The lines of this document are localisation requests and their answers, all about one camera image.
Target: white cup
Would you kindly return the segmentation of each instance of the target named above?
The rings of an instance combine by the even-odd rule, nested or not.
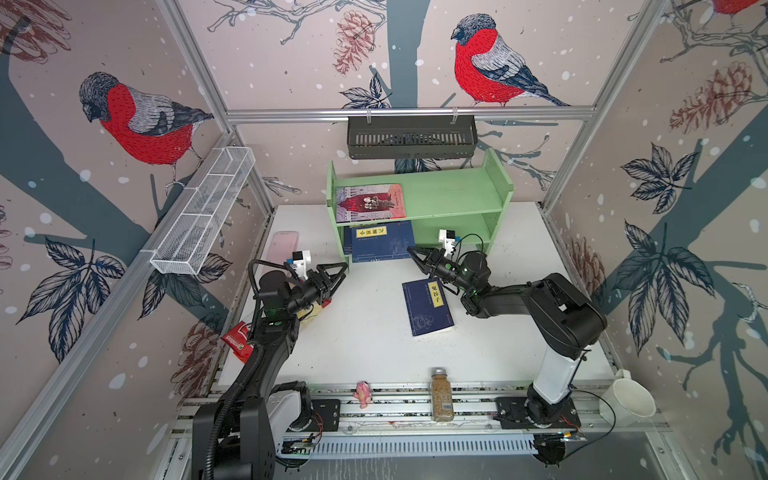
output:
[[[650,392],[635,382],[627,370],[619,370],[616,377],[603,394],[603,400],[610,404],[616,413],[616,426],[626,427],[637,420],[654,416],[656,402]],[[614,421],[611,409],[604,402],[600,402],[600,416],[608,423]]]

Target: red package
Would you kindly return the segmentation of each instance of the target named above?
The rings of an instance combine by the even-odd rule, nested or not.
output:
[[[248,330],[248,325],[245,322],[240,322],[223,338],[242,363],[247,362],[253,352],[253,346],[246,344]]]

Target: green bookshelf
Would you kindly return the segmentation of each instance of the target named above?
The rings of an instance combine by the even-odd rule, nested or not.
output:
[[[358,187],[375,184],[402,185],[406,204],[405,219],[337,223],[336,188]],[[411,220],[416,245],[437,247],[440,229],[455,230],[456,236],[465,237],[476,233],[485,241],[486,253],[490,251],[498,233],[499,222],[504,218],[515,185],[509,180],[506,169],[493,149],[485,151],[480,168],[440,170],[416,174],[374,175],[370,177],[338,178],[333,162],[328,162],[326,206],[331,224],[336,232],[339,255],[352,264],[352,257],[344,255],[343,228],[372,223]],[[469,237],[462,244],[480,244],[477,237]]]

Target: gray floor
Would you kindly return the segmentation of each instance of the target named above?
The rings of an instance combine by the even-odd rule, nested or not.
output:
[[[299,471],[276,467],[276,480],[662,480],[644,433],[611,433],[598,444],[582,449],[561,464],[545,468],[531,456],[456,456],[375,458],[368,460],[311,460]]]

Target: glass jar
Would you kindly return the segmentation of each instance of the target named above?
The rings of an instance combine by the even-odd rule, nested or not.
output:
[[[451,383],[444,369],[435,369],[432,373],[432,420],[451,422],[453,420],[453,397]]]

